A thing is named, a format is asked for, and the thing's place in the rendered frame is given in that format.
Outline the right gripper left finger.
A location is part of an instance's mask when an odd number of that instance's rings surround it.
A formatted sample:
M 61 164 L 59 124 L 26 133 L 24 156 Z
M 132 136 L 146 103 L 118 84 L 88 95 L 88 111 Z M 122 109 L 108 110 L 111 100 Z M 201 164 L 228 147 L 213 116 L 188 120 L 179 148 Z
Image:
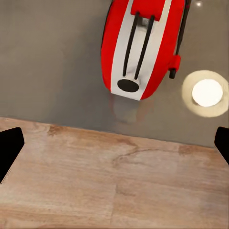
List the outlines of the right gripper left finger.
M 20 127 L 0 132 L 0 183 L 24 146 Z

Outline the radio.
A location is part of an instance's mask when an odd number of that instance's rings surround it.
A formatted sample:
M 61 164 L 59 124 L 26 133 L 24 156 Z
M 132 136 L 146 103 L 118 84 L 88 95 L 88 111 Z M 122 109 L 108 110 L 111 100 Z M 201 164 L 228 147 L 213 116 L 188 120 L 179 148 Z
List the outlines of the radio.
M 155 92 L 168 70 L 169 78 L 175 78 L 190 4 L 191 0 L 112 0 L 101 44 L 103 81 L 112 94 L 140 101 Z

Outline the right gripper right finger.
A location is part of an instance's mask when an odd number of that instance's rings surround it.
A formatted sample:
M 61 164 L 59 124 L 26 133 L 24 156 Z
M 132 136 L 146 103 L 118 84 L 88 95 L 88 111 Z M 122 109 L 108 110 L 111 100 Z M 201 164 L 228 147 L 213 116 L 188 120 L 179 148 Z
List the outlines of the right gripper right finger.
M 229 164 L 229 129 L 228 128 L 224 128 L 221 126 L 218 127 L 215 135 L 214 144 Z

